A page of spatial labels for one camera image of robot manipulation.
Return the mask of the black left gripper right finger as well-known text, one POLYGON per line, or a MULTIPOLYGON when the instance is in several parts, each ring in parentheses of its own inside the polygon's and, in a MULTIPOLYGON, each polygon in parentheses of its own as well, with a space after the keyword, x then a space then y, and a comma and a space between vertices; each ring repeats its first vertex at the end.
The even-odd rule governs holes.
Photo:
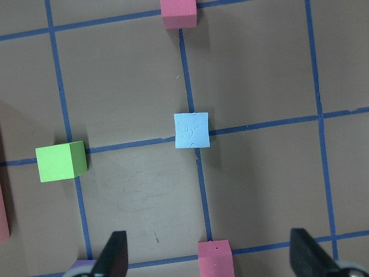
POLYGON ((289 243, 289 263, 295 276, 341 276, 339 266, 305 229, 292 228, 289 243))

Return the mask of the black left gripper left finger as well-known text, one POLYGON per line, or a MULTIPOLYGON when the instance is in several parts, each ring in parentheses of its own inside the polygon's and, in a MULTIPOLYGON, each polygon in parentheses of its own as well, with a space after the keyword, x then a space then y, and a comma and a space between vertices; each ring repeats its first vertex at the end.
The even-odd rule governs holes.
POLYGON ((128 267, 126 231, 114 231, 95 262, 90 276, 125 277, 128 267))

